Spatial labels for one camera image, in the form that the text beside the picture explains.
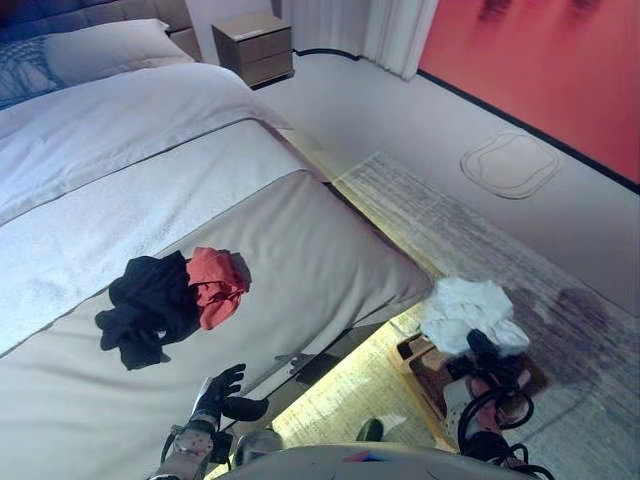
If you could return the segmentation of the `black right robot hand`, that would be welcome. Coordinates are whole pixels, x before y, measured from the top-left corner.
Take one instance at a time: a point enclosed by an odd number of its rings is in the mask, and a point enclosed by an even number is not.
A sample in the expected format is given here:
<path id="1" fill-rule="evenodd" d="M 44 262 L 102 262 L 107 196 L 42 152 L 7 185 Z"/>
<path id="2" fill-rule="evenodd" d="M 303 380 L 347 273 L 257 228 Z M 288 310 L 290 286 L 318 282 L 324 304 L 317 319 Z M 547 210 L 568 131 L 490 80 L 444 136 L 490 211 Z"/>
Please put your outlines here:
<path id="1" fill-rule="evenodd" d="M 467 335 L 477 368 L 492 375 L 500 385 L 516 385 L 524 370 L 522 354 L 502 355 L 498 347 L 480 330 Z"/>

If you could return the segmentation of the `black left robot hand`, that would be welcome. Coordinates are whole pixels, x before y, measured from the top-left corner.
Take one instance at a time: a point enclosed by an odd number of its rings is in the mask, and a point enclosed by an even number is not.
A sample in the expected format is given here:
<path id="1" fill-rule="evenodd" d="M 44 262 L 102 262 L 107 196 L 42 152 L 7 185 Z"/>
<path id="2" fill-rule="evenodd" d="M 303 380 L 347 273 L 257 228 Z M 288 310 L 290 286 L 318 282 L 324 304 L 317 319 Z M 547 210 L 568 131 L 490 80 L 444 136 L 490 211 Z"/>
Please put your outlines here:
<path id="1" fill-rule="evenodd" d="M 244 363 L 236 364 L 212 378 L 199 396 L 191 418 L 212 420 L 217 427 L 220 427 L 222 417 L 243 422 L 262 418 L 269 407 L 267 399 L 253 400 L 238 396 L 245 370 Z"/>

